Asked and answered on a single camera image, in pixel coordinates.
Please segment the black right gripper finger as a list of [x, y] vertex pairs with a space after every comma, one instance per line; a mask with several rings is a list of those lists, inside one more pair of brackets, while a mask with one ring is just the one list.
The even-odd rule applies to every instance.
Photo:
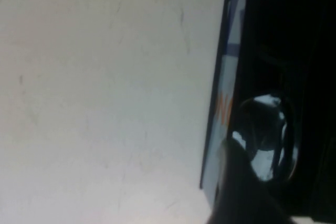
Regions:
[[244, 149], [234, 140], [223, 146], [225, 168], [208, 223], [292, 223], [255, 175]]

